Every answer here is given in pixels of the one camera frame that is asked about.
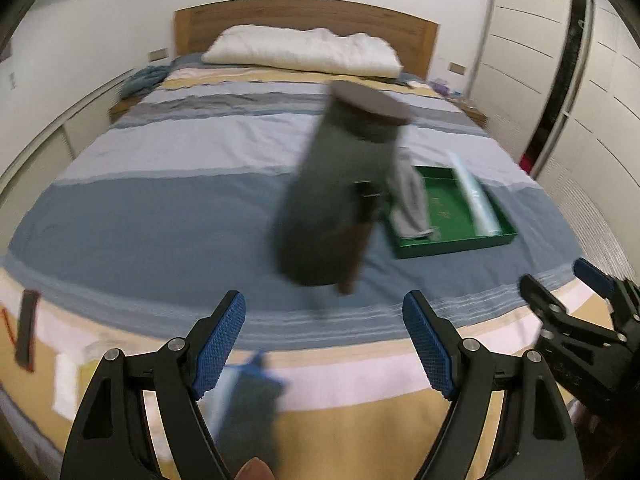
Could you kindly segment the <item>grey fleece cloth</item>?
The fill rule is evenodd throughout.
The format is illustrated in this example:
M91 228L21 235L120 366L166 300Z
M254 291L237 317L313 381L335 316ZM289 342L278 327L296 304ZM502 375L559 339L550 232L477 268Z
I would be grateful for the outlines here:
M398 148L392 173L387 179L390 189L390 222L403 240L438 240L439 230L428 215L424 180L413 167L411 155Z

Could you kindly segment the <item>clear plastic roll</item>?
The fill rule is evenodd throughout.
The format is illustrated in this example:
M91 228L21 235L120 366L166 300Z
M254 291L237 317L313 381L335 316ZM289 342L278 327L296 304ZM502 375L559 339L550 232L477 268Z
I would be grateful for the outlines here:
M448 157L458 187L471 211L475 234L484 237L500 235L498 218L480 182L456 153L448 152Z

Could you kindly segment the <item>dark teal towel blue trim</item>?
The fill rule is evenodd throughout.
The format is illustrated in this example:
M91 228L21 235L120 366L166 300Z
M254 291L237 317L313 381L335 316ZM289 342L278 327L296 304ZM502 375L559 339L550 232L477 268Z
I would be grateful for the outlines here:
M274 422L285 383L270 374L264 352L224 368L213 391L207 427L228 471L237 474L252 458L278 462Z

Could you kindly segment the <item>right wooden nightstand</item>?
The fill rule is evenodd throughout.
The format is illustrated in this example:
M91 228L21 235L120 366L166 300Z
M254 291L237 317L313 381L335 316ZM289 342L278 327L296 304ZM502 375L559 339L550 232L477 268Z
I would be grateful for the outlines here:
M472 120L472 122L474 122L474 124L477 124L480 128L486 127L487 116L483 114L477 107L463 101L458 101L456 105L466 116L468 116Z

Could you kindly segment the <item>white pillow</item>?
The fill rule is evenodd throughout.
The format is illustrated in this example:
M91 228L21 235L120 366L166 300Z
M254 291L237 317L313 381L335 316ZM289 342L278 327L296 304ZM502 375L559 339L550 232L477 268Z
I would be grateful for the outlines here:
M235 25L202 54L207 64L255 65L300 72L394 79L404 69L394 48L365 32Z

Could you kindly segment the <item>blue-green cloth on nightstand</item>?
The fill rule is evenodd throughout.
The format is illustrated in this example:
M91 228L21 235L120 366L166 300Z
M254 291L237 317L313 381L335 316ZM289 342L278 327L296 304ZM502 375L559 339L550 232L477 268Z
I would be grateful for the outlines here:
M119 90L119 97L126 100L135 96L146 96L161 84L168 74L168 65L146 66L124 81Z

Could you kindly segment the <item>wooden headboard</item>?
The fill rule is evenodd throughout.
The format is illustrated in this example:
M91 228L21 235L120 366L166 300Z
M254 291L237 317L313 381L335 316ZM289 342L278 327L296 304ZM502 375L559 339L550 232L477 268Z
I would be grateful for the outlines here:
M234 25L326 28L341 36L365 32L386 40L404 70L421 78L430 69L439 29L411 14L344 0L227 0L175 12L176 55L205 51Z

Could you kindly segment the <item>wooden nightstand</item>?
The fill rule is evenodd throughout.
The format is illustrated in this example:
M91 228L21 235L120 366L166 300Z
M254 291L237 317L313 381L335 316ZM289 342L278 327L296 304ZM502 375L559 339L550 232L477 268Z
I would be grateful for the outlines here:
M474 122L474 124L477 124L480 128L486 127L487 116L483 114L477 107L463 101L458 101L456 105L466 116L468 116L472 120L472 122Z
M108 110L108 117L110 118L110 123L114 124L117 122L119 118L127 114L130 108L133 108L138 103L142 101L141 96L130 96L130 98L119 100L116 104L114 104Z

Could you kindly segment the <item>white wardrobe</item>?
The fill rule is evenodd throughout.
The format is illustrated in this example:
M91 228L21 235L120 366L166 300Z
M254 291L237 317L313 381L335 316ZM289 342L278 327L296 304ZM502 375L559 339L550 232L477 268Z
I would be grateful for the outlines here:
M471 88L597 266L639 273L639 38L614 0L490 0Z

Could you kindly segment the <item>black red-edged flat case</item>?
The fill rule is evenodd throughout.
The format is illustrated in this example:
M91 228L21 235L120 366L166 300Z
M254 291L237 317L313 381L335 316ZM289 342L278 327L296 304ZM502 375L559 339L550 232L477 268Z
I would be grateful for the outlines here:
M29 373L35 370L36 310L40 297L40 293L36 290L23 290L16 333L11 328L8 309L5 306L1 307L1 318L14 347L14 360L19 367Z

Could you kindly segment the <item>striped bed cover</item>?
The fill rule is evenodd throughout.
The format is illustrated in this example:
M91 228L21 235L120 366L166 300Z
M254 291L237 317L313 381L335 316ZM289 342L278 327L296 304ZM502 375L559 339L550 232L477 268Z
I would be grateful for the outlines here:
M92 375L78 372L78 351L97 340L129 354L156 350L230 289L247 305L230 365L264 352L268 372L285 383L274 422L281 479L408 479L419 468L447 404L401 321L411 289L500 353L522 353L538 332L518 294L526 273L570 312L605 322L604 302L573 278L582 251L544 190L461 110L398 84L385 92L412 113L401 148L418 166L444 166L456 153L518 236L397 259L377 226L351 295L282 276L271 257L273 217L328 81L180 63L27 209L1 252L1 307L16 333L23 290L40 293L35 370L16 364L1 320L1 408L47 477L60 473Z

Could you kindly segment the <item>left wooden nightstand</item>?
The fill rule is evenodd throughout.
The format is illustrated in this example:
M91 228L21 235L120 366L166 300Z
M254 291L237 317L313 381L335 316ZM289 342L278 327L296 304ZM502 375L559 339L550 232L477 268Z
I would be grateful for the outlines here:
M108 117L110 118L110 123L114 124L117 122L119 118L127 114L130 108L133 108L138 103L142 101L141 96L130 96L130 98L119 100L116 104L114 104L108 110Z

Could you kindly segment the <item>yellow cloth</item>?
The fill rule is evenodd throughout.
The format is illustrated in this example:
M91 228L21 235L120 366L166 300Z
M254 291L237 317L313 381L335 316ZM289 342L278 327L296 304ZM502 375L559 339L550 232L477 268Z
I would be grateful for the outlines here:
M82 347L77 355L78 372L91 375L103 358L104 353L112 347L113 344L108 340L93 341L91 344Z

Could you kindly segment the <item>green tray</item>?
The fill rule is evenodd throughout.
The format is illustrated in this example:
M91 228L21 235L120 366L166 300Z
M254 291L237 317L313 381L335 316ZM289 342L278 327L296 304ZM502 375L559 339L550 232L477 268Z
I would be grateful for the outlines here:
M395 200L390 197L384 209L384 224L387 239L397 259L497 247L512 243L518 236L518 229L486 185L483 185L483 191L500 226L500 232L493 236L479 236L475 233L472 211L458 187L454 170L429 166L416 166L416 170L423 179L426 214L430 225L435 229L435 236L402 237L392 221Z

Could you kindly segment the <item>purple item on nightstand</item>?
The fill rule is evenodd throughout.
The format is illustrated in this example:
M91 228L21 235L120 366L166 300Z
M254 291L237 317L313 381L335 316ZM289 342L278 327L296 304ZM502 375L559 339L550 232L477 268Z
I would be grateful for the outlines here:
M455 96L457 94L457 91L452 90L446 80L436 78L431 80L428 84L435 92L445 98L449 98L450 96Z

